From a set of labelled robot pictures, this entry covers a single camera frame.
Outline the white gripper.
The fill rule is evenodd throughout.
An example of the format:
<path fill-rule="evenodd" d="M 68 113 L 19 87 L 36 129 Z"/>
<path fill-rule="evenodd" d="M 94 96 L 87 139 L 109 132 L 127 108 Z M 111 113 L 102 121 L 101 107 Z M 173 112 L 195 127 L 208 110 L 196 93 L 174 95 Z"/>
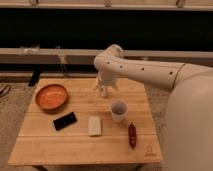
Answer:
<path fill-rule="evenodd" d="M 94 89 L 101 93 L 101 97 L 108 97 L 108 86 L 116 89 L 116 79 L 104 80 L 100 75 L 96 77 Z"/>

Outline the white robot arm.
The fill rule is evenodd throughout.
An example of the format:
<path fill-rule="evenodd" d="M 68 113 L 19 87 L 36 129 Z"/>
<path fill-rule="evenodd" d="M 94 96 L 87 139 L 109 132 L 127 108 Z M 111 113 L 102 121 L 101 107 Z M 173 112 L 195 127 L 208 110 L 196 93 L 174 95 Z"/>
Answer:
<path fill-rule="evenodd" d="M 213 67 L 128 60 L 113 44 L 94 59 L 101 95 L 118 75 L 170 92 L 166 108 L 165 171 L 213 171 Z"/>

